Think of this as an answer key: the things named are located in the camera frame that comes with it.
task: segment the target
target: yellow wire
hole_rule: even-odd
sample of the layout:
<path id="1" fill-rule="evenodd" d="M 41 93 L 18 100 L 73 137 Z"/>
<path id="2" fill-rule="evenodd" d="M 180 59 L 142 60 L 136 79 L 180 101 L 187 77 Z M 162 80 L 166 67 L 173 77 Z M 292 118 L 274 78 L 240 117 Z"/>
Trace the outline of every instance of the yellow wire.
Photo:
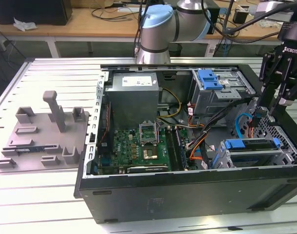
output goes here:
<path id="1" fill-rule="evenodd" d="M 176 113 L 173 113 L 173 114 L 167 115 L 167 116 L 158 116 L 158 117 L 160 117 L 160 118 L 169 118 L 169 117 L 175 116 L 176 114 L 178 114 L 181 111 L 182 103 L 180 102 L 178 97 L 173 92 L 171 92 L 169 89 L 167 89 L 167 88 L 162 88 L 162 89 L 167 90 L 169 93 L 171 93 L 177 99 L 177 101 L 179 103 L 179 108 L 178 108 Z"/>

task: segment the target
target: ventilation grille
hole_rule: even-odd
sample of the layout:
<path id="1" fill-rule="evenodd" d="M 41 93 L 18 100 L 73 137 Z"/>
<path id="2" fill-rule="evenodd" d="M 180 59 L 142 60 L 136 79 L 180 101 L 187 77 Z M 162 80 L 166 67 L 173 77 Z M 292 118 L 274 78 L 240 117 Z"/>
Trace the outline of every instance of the ventilation grille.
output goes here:
<path id="1" fill-rule="evenodd" d="M 284 151 L 287 151 L 290 153 L 290 155 L 296 159 L 297 158 L 297 149 L 293 145 L 293 143 L 290 141 L 290 139 L 287 137 L 287 135 L 284 133 L 282 128 L 278 126 L 271 126 L 268 123 L 270 122 L 269 117 L 262 118 L 258 127 L 254 128 L 253 130 L 253 137 L 254 138 L 278 138 L 281 143 L 283 144 L 281 149 Z M 248 131 L 248 121 L 245 121 L 244 125 L 241 128 L 241 132 L 245 132 L 245 135 L 247 135 Z"/>

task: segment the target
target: black box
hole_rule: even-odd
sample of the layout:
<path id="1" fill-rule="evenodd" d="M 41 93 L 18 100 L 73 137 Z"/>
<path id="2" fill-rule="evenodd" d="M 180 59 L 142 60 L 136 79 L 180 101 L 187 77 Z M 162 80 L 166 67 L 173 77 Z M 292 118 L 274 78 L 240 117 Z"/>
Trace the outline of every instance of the black box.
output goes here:
<path id="1" fill-rule="evenodd" d="M 72 15 L 70 0 L 0 0 L 0 24 L 16 18 L 35 24 L 65 25 Z"/>
<path id="2" fill-rule="evenodd" d="M 206 4 L 211 14 L 210 19 L 214 24 L 216 24 L 219 17 L 220 7 L 213 0 L 206 0 Z M 214 28 L 210 26 L 207 34 L 213 34 L 214 31 Z"/>

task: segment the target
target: white paper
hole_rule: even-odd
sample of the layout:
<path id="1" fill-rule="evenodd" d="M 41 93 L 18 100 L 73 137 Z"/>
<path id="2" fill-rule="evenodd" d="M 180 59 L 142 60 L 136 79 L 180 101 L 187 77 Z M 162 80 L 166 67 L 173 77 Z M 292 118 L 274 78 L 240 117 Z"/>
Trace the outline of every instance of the white paper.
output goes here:
<path id="1" fill-rule="evenodd" d="M 229 82 L 227 80 L 219 80 L 220 84 L 229 84 Z"/>
<path id="2" fill-rule="evenodd" d="M 15 26 L 17 29 L 25 32 L 25 30 L 31 30 L 31 29 L 36 29 L 37 26 L 35 23 L 30 22 L 30 23 L 25 23 L 25 22 L 21 22 L 19 20 L 17 20 L 16 18 L 14 19 L 14 24 L 13 26 Z"/>
<path id="3" fill-rule="evenodd" d="M 123 77 L 123 86 L 152 86 L 151 77 Z"/>
<path id="4" fill-rule="evenodd" d="M 206 170 L 208 169 L 208 165 L 204 161 L 202 161 L 202 167 Z"/>
<path id="5" fill-rule="evenodd" d="M 189 107 L 187 110 L 188 110 L 188 115 L 192 116 L 193 115 L 193 108 Z"/>

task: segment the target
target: white workbench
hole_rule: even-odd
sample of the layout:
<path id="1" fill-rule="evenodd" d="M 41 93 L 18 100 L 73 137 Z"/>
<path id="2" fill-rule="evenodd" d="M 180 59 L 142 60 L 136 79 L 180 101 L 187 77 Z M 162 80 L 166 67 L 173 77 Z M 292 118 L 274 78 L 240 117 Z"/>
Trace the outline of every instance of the white workbench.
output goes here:
<path id="1" fill-rule="evenodd" d="M 177 58 L 175 63 L 250 64 L 258 73 L 259 58 Z M 56 90 L 65 111 L 83 106 L 90 111 L 99 64 L 133 63 L 129 58 L 36 59 L 25 63 L 0 97 L 0 149 L 6 143 L 20 106 L 47 112 L 45 90 Z M 297 117 L 297 103 L 290 109 Z M 76 169 L 0 175 L 0 234 L 24 233 L 222 233 L 227 227 L 243 228 L 236 234 L 297 233 L 297 196 L 272 212 L 152 220 L 97 225 L 83 199 L 74 199 Z"/>

